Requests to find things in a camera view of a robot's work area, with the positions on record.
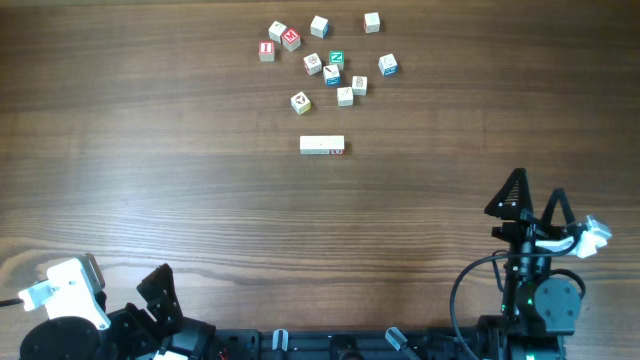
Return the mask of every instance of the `white robot part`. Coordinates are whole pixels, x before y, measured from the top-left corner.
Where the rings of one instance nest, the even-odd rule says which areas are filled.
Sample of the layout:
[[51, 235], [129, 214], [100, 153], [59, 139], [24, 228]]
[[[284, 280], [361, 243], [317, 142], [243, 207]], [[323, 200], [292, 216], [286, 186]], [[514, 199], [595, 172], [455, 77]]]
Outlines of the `white robot part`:
[[95, 297], [104, 288], [104, 279], [93, 255], [53, 266], [47, 270], [47, 277], [18, 293], [26, 311], [44, 305], [49, 319], [76, 316], [91, 321], [98, 330], [109, 328], [111, 321]]
[[[607, 246], [608, 240], [612, 236], [609, 227], [598, 221], [593, 215], [587, 216], [585, 224], [587, 225], [587, 231], [582, 233], [578, 246], [569, 253], [569, 255], [576, 255], [581, 259], [597, 254], [598, 249]], [[565, 250], [572, 244], [573, 237], [560, 241], [536, 241], [536, 246], [554, 252]]]

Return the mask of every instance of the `white block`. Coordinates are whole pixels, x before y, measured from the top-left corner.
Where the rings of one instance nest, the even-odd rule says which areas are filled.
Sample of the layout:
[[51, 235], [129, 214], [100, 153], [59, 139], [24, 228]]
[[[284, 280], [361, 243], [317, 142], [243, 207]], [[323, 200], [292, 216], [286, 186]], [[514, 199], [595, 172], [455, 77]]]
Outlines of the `white block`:
[[302, 59], [304, 61], [304, 68], [307, 70], [307, 74], [317, 74], [322, 70], [322, 61], [318, 54], [311, 54]]
[[322, 68], [322, 75], [327, 86], [340, 85], [340, 70], [338, 70], [337, 65], [325, 66]]
[[353, 95], [367, 95], [367, 77], [354, 76], [351, 80]]
[[291, 98], [291, 106], [293, 106], [293, 109], [298, 113], [298, 115], [302, 115], [304, 112], [311, 109], [311, 101], [301, 91]]
[[287, 30], [282, 34], [282, 45], [289, 51], [293, 51], [300, 46], [300, 34], [294, 29]]
[[319, 38], [327, 36], [329, 31], [329, 20], [316, 16], [311, 22], [311, 35], [315, 35]]
[[396, 58], [393, 57], [393, 54], [381, 57], [380, 61], [378, 61], [378, 67], [384, 76], [398, 72], [398, 63], [396, 62]]
[[364, 14], [364, 31], [367, 34], [380, 31], [380, 16], [378, 16], [378, 13]]
[[260, 61], [275, 61], [276, 48], [273, 41], [260, 41], [258, 55], [260, 56]]
[[344, 155], [344, 136], [300, 136], [302, 155]]
[[338, 88], [338, 106], [351, 105], [353, 105], [353, 91], [351, 88]]
[[287, 30], [287, 25], [274, 21], [269, 28], [269, 39], [277, 41], [278, 44], [282, 44], [282, 34]]

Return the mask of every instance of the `black wire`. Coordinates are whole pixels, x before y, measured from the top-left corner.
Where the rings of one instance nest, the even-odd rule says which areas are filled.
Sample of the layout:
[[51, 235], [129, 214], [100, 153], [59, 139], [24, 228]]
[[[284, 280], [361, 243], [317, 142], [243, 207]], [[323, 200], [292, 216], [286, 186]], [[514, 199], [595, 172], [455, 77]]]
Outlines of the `black wire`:
[[584, 296], [587, 294], [587, 286], [584, 284], [584, 281], [582, 281], [582, 278], [578, 276], [578, 274], [567, 269], [555, 269], [555, 270], [551, 270], [550, 276], [553, 276], [553, 275], [564, 275], [572, 279], [573, 281], [575, 281], [576, 284], [578, 284], [578, 286], [580, 287], [580, 300], [584, 299]]
[[22, 300], [22, 299], [10, 299], [10, 300], [1, 300], [0, 301], [0, 307], [12, 306], [12, 305], [18, 305], [18, 304], [24, 304], [24, 300]]
[[[496, 254], [499, 252], [503, 252], [505, 254], [509, 253], [507, 250], [496, 250], [493, 252], [493, 254], [491, 254], [491, 256], [496, 256]], [[500, 292], [503, 293], [504, 287], [502, 287], [502, 279], [500, 279], [500, 269], [498, 268], [498, 263], [495, 260], [491, 260], [491, 263], [493, 264], [493, 272], [496, 274], [496, 282], [498, 283], [498, 290], [500, 290]]]
[[557, 252], [553, 252], [553, 253], [546, 253], [546, 254], [529, 254], [529, 253], [526, 253], [526, 254], [508, 254], [508, 255], [498, 255], [498, 256], [487, 256], [485, 258], [482, 258], [482, 259], [479, 259], [479, 260], [476, 260], [476, 261], [472, 262], [469, 266], [467, 266], [466, 268], [464, 268], [464, 270], [462, 270], [460, 275], [458, 275], [458, 278], [456, 279], [456, 281], [453, 283], [453, 288], [451, 289], [451, 297], [449, 298], [449, 313], [451, 315], [451, 324], [453, 326], [453, 331], [456, 333], [456, 336], [460, 340], [460, 344], [462, 344], [462, 347], [467, 352], [467, 354], [471, 357], [471, 359], [480, 360], [480, 359], [478, 359], [476, 354], [473, 353], [473, 351], [471, 350], [471, 348], [469, 347], [467, 342], [464, 341], [464, 338], [462, 337], [462, 333], [460, 332], [460, 326], [458, 325], [458, 319], [456, 319], [456, 293], [458, 292], [458, 287], [460, 286], [460, 283], [462, 282], [462, 279], [465, 277], [465, 275], [467, 275], [469, 272], [471, 272], [471, 270], [473, 270], [478, 265], [482, 265], [484, 263], [488, 263], [489, 261], [502, 260], [502, 259], [517, 259], [517, 258], [528, 257], [528, 256], [529, 257], [538, 257], [538, 258], [564, 256], [564, 255], [570, 253], [571, 251], [573, 251], [573, 249], [575, 249], [576, 246], [578, 246], [578, 242], [579, 242], [578, 240], [579, 239], [576, 239], [576, 238], [577, 238], [577, 236], [574, 235], [573, 244], [571, 244], [571, 246], [569, 246], [568, 248], [566, 248], [566, 249], [564, 249], [562, 251], [557, 251]]

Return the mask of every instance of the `wooden table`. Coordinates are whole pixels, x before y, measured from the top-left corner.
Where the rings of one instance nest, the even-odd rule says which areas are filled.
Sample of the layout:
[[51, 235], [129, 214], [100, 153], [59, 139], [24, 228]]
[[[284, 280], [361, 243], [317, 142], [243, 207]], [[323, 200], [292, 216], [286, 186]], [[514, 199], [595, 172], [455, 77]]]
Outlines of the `wooden table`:
[[[572, 359], [640, 348], [640, 11], [606, 1], [298, 1], [0, 10], [0, 298], [84, 252], [108, 309], [169, 263], [185, 315], [222, 328], [448, 325], [453, 280], [505, 248], [483, 208], [526, 167], [538, 213], [564, 187], [615, 237], [561, 259], [588, 294]], [[382, 32], [364, 34], [365, 12]], [[328, 39], [310, 36], [314, 15]], [[258, 42], [279, 20], [300, 49]], [[302, 57], [344, 50], [339, 108]], [[393, 53], [396, 76], [378, 58]], [[304, 91], [312, 110], [297, 115]], [[300, 135], [345, 135], [343, 157]], [[462, 323], [499, 312], [490, 266]], [[43, 311], [0, 309], [15, 359]]]

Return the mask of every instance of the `wooden block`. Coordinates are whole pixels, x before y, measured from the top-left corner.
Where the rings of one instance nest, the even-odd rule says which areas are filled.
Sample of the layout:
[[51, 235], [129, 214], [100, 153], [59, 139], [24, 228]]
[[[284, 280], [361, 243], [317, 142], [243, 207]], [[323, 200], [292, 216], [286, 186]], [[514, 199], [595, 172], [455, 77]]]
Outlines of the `wooden block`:
[[287, 30], [287, 25], [274, 21], [269, 28], [269, 39], [277, 41], [278, 44], [282, 44], [282, 34]]
[[293, 106], [293, 109], [298, 113], [298, 115], [302, 115], [304, 112], [311, 109], [311, 101], [301, 91], [291, 98], [291, 106]]
[[322, 70], [324, 83], [327, 86], [340, 85], [340, 70], [337, 65], [327, 65]]
[[353, 95], [367, 95], [367, 77], [354, 76], [351, 80]]
[[350, 87], [338, 88], [338, 106], [353, 105], [353, 90]]
[[304, 61], [304, 68], [307, 70], [307, 74], [317, 74], [322, 70], [322, 61], [318, 54], [311, 54], [302, 59]]
[[287, 30], [284, 34], [282, 34], [282, 45], [287, 48], [289, 51], [293, 51], [300, 46], [300, 34], [298, 34], [294, 29]]
[[311, 35], [315, 35], [319, 38], [324, 38], [325, 36], [327, 36], [328, 31], [329, 20], [320, 16], [316, 16], [313, 18], [313, 21], [311, 22]]
[[364, 31], [367, 34], [380, 31], [380, 16], [378, 16], [378, 13], [364, 14]]
[[260, 61], [275, 61], [276, 48], [273, 41], [260, 41], [258, 55], [260, 56]]
[[393, 57], [393, 54], [381, 57], [380, 61], [378, 61], [378, 67], [384, 76], [389, 76], [398, 72], [398, 63], [396, 62], [396, 58]]
[[344, 136], [300, 136], [301, 155], [344, 155]]
[[338, 69], [344, 70], [344, 51], [340, 51], [340, 50], [329, 51], [329, 64], [337, 65]]

